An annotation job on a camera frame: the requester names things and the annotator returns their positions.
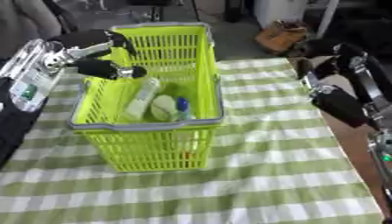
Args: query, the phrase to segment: bottle cap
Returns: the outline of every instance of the bottle cap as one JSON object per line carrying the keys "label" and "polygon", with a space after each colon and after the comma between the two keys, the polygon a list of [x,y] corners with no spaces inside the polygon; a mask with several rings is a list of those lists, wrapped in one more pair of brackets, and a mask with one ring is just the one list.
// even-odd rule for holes
{"label": "bottle cap", "polygon": [[186,98],[179,97],[177,99],[177,110],[184,112],[188,109],[188,107],[189,107],[189,103]]}

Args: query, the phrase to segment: tablecloth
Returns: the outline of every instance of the tablecloth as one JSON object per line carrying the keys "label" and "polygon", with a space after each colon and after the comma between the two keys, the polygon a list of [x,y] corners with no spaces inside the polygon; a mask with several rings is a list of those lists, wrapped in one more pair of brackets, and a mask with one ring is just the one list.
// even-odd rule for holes
{"label": "tablecloth", "polygon": [[0,222],[381,223],[287,59],[218,67],[227,116],[195,171],[115,172],[67,127],[81,81],[69,74],[0,173]]}

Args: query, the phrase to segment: brown shoe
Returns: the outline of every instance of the brown shoe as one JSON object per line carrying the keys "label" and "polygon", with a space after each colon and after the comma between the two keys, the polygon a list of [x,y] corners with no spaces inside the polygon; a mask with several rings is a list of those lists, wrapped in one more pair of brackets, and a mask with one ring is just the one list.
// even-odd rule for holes
{"label": "brown shoe", "polygon": [[306,34],[307,29],[301,23],[275,21],[257,35],[255,40],[278,54],[289,50],[295,43],[304,39]]}

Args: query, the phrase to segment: gray basket handle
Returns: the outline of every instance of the gray basket handle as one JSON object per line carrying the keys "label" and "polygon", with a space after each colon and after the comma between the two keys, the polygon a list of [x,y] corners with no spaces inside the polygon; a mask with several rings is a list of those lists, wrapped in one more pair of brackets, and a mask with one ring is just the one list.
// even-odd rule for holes
{"label": "gray basket handle", "polygon": [[140,28],[140,27],[156,27],[156,26],[204,26],[206,27],[206,35],[208,36],[208,42],[210,45],[215,46],[215,42],[213,39],[213,34],[211,32],[211,26],[206,23],[197,22],[197,23],[179,23],[179,22],[158,22],[158,23],[142,23],[142,24],[124,24],[124,25],[115,25],[110,27],[110,30],[114,29],[128,29],[128,28]]}
{"label": "gray basket handle", "polygon": [[[85,84],[85,90],[88,91],[88,83]],[[78,102],[73,107],[72,116],[68,119],[68,124],[74,130],[115,130],[115,131],[157,131],[157,130],[176,130],[184,126],[200,126],[220,123],[225,116],[223,109],[223,98],[221,93],[221,79],[215,76],[215,90],[216,99],[218,103],[219,116],[213,119],[195,119],[185,120],[179,122],[147,122],[147,123],[132,123],[128,125],[113,125],[109,123],[94,123],[94,124],[77,124],[74,123],[74,117],[81,107],[82,99],[86,92],[80,95]]]}

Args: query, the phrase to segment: white cabinet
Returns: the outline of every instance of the white cabinet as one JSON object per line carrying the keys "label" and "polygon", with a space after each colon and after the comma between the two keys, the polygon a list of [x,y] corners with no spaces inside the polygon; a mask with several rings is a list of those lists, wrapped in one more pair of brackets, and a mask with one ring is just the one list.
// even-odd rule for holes
{"label": "white cabinet", "polygon": [[275,20],[302,20],[308,0],[255,0],[254,13],[262,28]]}

